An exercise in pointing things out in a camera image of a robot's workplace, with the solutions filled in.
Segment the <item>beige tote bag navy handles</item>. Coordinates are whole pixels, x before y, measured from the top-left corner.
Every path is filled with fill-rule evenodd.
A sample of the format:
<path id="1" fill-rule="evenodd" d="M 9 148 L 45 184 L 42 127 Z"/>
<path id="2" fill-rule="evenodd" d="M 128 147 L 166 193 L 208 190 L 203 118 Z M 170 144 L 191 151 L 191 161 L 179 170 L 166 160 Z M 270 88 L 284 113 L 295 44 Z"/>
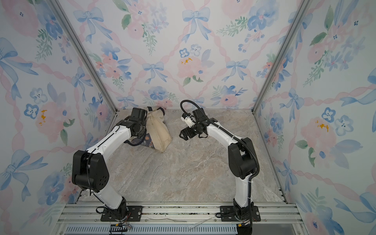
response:
<path id="1" fill-rule="evenodd" d="M 163 153 L 172 141 L 172 137 L 165 124 L 165 110 L 161 107 L 155 110 L 152 107 L 148 107 L 147 109 L 146 137 L 141 145 Z"/>

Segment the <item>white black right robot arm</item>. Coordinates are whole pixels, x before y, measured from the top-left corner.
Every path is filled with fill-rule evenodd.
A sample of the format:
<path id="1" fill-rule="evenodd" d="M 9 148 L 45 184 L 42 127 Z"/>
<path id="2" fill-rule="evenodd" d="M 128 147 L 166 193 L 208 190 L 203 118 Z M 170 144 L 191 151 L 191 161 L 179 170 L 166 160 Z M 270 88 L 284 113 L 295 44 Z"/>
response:
<path id="1" fill-rule="evenodd" d="M 259 173 L 259 163 L 253 142 L 249 138 L 240 138 L 216 119 L 209 118 L 203 109 L 196 109 L 193 113 L 183 112 L 181 120 L 187 127 L 180 132 L 180 138 L 185 141 L 195 136 L 212 137 L 227 148 L 230 171 L 236 178 L 236 193 L 233 199 L 234 214 L 240 221 L 252 221 L 255 211 L 251 199 L 252 179 Z"/>

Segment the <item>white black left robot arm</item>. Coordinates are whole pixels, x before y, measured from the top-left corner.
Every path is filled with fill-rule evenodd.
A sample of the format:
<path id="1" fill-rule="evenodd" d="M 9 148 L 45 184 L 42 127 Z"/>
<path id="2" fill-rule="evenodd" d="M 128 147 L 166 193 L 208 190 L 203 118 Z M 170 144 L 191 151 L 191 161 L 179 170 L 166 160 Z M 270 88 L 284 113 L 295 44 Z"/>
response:
<path id="1" fill-rule="evenodd" d="M 148 111 L 133 108 L 102 140 L 87 150 L 78 150 L 72 160 L 72 183 L 91 191 L 107 208 L 118 210 L 125 199 L 109 183 L 107 162 L 114 151 L 133 138 L 146 135 Z"/>

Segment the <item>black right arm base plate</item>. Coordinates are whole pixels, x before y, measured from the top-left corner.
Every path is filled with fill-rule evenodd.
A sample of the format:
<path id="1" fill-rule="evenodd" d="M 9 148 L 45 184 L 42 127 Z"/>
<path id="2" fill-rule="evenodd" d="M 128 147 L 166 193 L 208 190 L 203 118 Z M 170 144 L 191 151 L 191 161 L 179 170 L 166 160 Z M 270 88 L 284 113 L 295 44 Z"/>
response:
<path id="1" fill-rule="evenodd" d="M 249 219 L 252 222 L 260 222 L 260 212 L 257 206 L 253 205 L 251 208 L 249 206 L 245 208 L 240 208 L 238 206 L 220 206 L 220 212 L 215 215 L 220 218 L 222 222 L 246 222 Z"/>

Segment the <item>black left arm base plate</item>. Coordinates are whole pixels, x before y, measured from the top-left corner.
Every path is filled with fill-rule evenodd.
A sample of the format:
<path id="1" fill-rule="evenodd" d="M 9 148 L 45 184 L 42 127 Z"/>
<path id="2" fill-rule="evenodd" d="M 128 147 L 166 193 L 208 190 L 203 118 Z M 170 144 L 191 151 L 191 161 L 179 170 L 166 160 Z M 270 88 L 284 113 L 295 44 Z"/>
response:
<path id="1" fill-rule="evenodd" d="M 143 206 L 127 206 L 127 213 L 124 217 L 120 215 L 115 215 L 115 212 L 110 212 L 106 207 L 99 211 L 100 207 L 96 209 L 97 212 L 101 215 L 101 222 L 140 222 L 143 212 Z"/>

